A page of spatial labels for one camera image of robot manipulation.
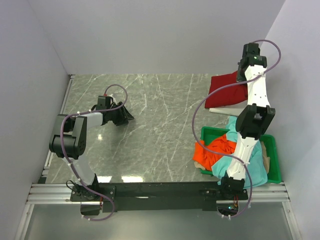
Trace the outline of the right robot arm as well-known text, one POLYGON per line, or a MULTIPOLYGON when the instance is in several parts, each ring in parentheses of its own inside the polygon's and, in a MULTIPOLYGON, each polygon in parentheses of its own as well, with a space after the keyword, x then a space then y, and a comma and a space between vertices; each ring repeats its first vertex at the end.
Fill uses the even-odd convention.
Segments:
POLYGON ((247 85, 247 105, 236 119, 235 152, 219 187, 221 197, 226 200, 243 193, 251 154, 276 114, 267 97, 267 58, 260 51, 256 41, 245 44, 238 63, 236 82, 247 85))

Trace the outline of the green plastic bin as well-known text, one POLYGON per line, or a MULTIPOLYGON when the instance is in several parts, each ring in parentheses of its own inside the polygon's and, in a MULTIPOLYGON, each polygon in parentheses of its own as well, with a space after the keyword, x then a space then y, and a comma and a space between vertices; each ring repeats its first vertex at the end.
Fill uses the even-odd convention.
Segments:
MULTIPOLYGON (((225 128, 216 128, 203 126, 201 129, 200 139, 204 141, 205 144, 210 144, 216 138, 226 134, 229 130, 225 128)), ((278 152, 276 148, 276 140, 272 135, 264 134, 260 137, 260 141, 264 144, 266 148, 266 155, 270 158, 269 162, 269 172, 267 174, 268 184, 281 184, 282 175, 279 165, 278 152)))

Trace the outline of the teal t shirt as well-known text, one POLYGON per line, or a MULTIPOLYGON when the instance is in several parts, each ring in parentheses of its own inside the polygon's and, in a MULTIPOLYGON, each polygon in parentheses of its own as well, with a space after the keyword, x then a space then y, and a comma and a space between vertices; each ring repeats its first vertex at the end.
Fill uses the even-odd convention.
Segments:
MULTIPOLYGON (((226 125, 226 128, 228 129, 228 132, 226 133, 228 144, 235 145, 237 143, 236 120, 237 118, 235 116, 230 116, 228 119, 228 124, 226 125)), ((221 158, 211 167, 212 174, 221 179, 225 175, 232 160, 232 157, 221 155, 221 158)), ((268 181, 268 177, 263 164, 263 150, 260 141, 254 146, 249 162, 250 164, 247 168, 252 179, 253 187, 265 184, 268 181)))

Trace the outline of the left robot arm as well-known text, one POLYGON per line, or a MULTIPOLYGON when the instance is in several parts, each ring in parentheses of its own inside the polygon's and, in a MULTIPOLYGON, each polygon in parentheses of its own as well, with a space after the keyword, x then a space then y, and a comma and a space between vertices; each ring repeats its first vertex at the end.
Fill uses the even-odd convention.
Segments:
POLYGON ((112 122, 115 126, 128 124, 134 117, 123 102, 115 102, 106 94, 100 95, 97 104, 85 112, 57 115, 49 140, 49 150, 61 158, 74 174, 75 194, 88 201, 103 196, 97 175, 83 156, 87 146, 87 131, 112 122))

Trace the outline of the red t shirt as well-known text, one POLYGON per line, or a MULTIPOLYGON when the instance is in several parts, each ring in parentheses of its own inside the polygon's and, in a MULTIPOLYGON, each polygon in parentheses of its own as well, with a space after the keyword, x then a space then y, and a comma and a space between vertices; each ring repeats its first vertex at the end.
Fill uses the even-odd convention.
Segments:
MULTIPOLYGON (((237 79, 237 71, 229 74, 217 75, 211 77, 209 94, 216 89, 234 84, 237 79)), ((248 88, 246 84, 236 85, 224 88, 209 97, 204 104, 206 109, 219 108, 239 104, 248 99, 248 88)))

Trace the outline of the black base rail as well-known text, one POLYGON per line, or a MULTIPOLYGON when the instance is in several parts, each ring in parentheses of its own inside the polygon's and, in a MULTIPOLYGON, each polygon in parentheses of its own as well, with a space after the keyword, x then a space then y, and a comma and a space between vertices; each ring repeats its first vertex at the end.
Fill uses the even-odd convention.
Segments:
POLYGON ((216 211, 217 201, 247 200, 243 190, 232 194, 221 190, 215 181, 199 182, 129 182, 100 183, 98 192, 107 196, 101 199, 84 187, 74 186, 70 201, 81 203, 85 214, 97 214, 99 206, 104 213, 116 211, 193 210, 216 211))

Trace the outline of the folded white t shirt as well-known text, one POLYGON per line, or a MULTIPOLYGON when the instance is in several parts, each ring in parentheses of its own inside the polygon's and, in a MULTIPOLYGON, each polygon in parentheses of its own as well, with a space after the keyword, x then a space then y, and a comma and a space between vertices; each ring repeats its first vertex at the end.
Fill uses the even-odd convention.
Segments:
POLYGON ((222 114, 222 115, 228 115, 228 116, 239 116, 243 109, 247 106, 245 102, 234 104, 234 105, 228 105, 228 106, 222 106, 222 107, 216 107, 216 108, 210 108, 210 113, 215 114, 222 114))

